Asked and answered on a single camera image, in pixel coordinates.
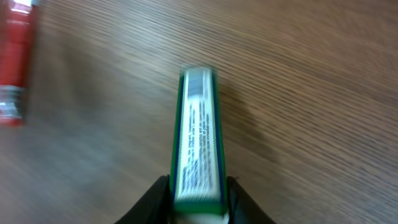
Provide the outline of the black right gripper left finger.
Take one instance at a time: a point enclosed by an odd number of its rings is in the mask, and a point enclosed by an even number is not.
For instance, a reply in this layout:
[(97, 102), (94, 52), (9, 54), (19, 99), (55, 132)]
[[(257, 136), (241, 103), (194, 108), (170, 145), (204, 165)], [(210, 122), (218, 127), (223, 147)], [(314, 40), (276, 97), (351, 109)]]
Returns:
[(160, 176), (115, 224), (168, 224), (171, 196), (168, 175)]

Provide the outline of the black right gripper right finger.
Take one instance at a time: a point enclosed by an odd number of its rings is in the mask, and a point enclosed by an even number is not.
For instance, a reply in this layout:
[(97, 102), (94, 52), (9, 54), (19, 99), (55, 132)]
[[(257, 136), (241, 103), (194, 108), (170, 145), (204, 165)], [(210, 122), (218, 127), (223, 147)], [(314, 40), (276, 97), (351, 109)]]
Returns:
[(276, 224), (239, 184), (237, 177), (227, 177), (229, 224)]

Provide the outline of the green white small box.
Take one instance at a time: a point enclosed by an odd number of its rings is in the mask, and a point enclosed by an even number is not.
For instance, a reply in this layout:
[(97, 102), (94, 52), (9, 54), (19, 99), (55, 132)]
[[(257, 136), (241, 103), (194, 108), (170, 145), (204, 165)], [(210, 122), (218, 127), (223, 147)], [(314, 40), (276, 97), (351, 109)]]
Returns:
[(172, 223), (229, 222), (218, 83), (210, 66), (180, 72), (170, 196)]

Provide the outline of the red snack packet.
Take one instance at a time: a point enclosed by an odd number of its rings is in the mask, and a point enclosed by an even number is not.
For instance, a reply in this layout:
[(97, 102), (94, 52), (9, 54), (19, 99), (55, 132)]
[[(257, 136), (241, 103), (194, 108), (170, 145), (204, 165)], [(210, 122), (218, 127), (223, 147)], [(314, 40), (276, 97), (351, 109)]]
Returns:
[(1, 0), (1, 124), (24, 121), (39, 6), (39, 0)]

